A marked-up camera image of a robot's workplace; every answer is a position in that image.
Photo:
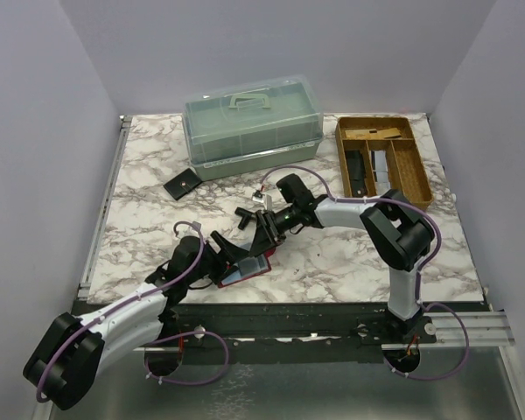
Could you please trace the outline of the light blue card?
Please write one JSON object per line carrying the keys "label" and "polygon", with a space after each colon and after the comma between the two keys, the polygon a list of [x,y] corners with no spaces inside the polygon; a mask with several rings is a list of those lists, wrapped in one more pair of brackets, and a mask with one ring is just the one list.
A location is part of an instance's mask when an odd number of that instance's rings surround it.
{"label": "light blue card", "polygon": [[244,274],[242,272],[243,261],[235,263],[227,271],[227,276],[221,280],[220,285],[222,287],[228,287],[232,284],[237,284],[244,279]]}

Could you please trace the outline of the grey credit card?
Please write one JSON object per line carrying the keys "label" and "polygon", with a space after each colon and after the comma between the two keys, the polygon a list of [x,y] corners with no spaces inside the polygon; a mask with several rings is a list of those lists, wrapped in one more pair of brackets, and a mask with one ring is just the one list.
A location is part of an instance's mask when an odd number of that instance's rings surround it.
{"label": "grey credit card", "polygon": [[266,255],[249,257],[243,260],[241,266],[244,278],[256,277],[271,270],[269,260]]}

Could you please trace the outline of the red card holder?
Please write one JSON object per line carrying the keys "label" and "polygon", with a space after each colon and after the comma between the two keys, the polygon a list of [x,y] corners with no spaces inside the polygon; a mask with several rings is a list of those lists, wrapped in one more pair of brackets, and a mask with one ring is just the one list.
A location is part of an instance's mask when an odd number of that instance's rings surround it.
{"label": "red card holder", "polygon": [[258,277],[272,270],[269,258],[275,254],[273,248],[257,257],[249,257],[238,262],[234,267],[235,271],[224,277],[217,285],[218,288],[225,288],[234,284],[241,283],[253,277]]}

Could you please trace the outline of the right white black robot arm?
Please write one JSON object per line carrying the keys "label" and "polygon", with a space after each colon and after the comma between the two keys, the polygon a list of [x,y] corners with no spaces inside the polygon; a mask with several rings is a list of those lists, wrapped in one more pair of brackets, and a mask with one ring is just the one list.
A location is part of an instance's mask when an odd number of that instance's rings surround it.
{"label": "right white black robot arm", "polygon": [[295,227],[364,230],[388,265],[385,332],[397,343],[414,336],[424,312],[419,304],[421,269],[436,238],[426,214],[395,189],[370,199],[336,199],[328,193],[316,197],[296,174],[280,179],[276,186],[289,205],[279,212],[255,213],[249,254],[255,257],[278,247]]}

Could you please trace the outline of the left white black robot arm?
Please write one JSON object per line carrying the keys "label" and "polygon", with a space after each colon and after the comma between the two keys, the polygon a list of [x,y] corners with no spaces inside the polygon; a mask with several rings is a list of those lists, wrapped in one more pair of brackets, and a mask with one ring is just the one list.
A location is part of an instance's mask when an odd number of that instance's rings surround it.
{"label": "left white black robot arm", "polygon": [[23,369],[24,378],[36,388],[37,401],[70,409],[96,376],[125,354],[144,344],[170,344],[178,330],[172,307],[191,285],[205,277],[219,284],[238,272],[239,262],[247,257],[247,245],[235,245],[217,232],[208,241],[186,236],[170,260],[129,295],[85,315],[60,314]]}

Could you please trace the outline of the white cards in tray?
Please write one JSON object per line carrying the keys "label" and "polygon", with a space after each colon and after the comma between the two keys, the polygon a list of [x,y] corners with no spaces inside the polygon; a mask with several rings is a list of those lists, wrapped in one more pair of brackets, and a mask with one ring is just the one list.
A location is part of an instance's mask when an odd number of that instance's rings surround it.
{"label": "white cards in tray", "polygon": [[376,192],[378,195],[383,195],[392,187],[387,153],[385,150],[371,150],[370,159]]}

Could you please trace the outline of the black T-shaped part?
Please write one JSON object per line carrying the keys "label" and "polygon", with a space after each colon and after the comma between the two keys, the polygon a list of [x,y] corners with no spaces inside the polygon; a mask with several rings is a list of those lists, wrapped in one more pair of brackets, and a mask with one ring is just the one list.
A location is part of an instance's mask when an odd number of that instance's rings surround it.
{"label": "black T-shaped part", "polygon": [[241,218],[238,224],[239,230],[244,230],[251,221],[256,221],[255,214],[242,207],[237,207],[234,210],[234,214]]}

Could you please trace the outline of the green plastic storage box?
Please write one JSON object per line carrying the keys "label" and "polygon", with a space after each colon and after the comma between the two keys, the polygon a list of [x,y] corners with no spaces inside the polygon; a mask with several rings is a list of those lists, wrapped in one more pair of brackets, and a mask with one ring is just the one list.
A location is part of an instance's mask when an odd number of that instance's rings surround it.
{"label": "green plastic storage box", "polygon": [[312,159],[324,137],[303,75],[196,94],[182,118],[190,165],[204,181]]}

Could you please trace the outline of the black items in tray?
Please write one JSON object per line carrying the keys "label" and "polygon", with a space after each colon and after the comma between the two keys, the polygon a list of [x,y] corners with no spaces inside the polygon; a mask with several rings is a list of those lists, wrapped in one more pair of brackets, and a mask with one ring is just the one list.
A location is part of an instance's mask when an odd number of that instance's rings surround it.
{"label": "black items in tray", "polygon": [[350,196],[362,198],[368,194],[364,159],[359,150],[346,150],[346,171]]}

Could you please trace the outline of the brown woven organizer tray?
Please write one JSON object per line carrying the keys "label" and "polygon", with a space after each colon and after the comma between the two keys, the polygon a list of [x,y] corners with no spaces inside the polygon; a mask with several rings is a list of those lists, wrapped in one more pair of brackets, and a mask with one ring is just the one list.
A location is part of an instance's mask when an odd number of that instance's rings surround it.
{"label": "brown woven organizer tray", "polygon": [[343,116],[336,144],[344,195],[363,198],[396,189],[415,207],[433,201],[410,121],[402,116]]}

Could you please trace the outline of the brown cardboard piece in tray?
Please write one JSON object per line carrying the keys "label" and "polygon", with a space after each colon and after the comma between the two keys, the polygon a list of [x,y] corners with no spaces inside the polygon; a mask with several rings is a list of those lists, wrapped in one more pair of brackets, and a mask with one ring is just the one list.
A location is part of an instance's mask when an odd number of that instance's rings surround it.
{"label": "brown cardboard piece in tray", "polygon": [[345,138],[349,140],[382,140],[401,138],[402,133],[397,128],[389,129],[346,129]]}

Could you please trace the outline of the black mounting base rail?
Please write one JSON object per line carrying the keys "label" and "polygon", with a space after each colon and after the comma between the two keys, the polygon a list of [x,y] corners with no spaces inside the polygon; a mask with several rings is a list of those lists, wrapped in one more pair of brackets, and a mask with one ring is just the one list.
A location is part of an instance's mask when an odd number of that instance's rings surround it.
{"label": "black mounting base rail", "polygon": [[171,309],[177,331],[144,344],[152,368],[190,365],[380,363],[382,346],[435,342],[421,314],[402,337],[385,329],[385,304],[180,304]]}

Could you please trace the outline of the aluminium frame rail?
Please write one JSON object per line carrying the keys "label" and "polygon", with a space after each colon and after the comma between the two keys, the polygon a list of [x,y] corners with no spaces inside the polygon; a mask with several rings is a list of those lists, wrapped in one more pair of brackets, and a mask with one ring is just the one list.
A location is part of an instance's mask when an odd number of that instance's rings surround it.
{"label": "aluminium frame rail", "polygon": [[[108,183],[101,204],[99,219],[95,227],[92,245],[87,255],[87,261],[79,283],[77,297],[73,303],[74,305],[85,304],[87,302],[98,255],[102,246],[102,237],[109,217],[109,209],[116,188],[116,181],[123,164],[123,155],[132,128],[132,121],[132,115],[125,115],[122,118],[122,126],[115,150],[115,160],[108,176]],[[79,317],[76,316],[76,331],[66,338],[63,345],[59,347],[56,355],[61,354],[65,351],[65,348],[75,344],[76,340],[83,337],[85,333],[104,333],[103,338],[106,339],[108,332],[113,333],[115,331],[115,321],[119,315],[129,316],[129,322],[133,324],[135,321],[138,321],[138,312],[143,309],[148,313],[150,313],[151,310],[153,310],[153,314],[160,313],[161,309],[154,309],[154,306],[158,301],[162,304],[165,302],[166,297],[163,293],[170,285],[170,283],[162,284],[160,287],[157,287],[155,284],[141,285],[128,296],[122,297],[106,308],[100,308],[97,311]]]}

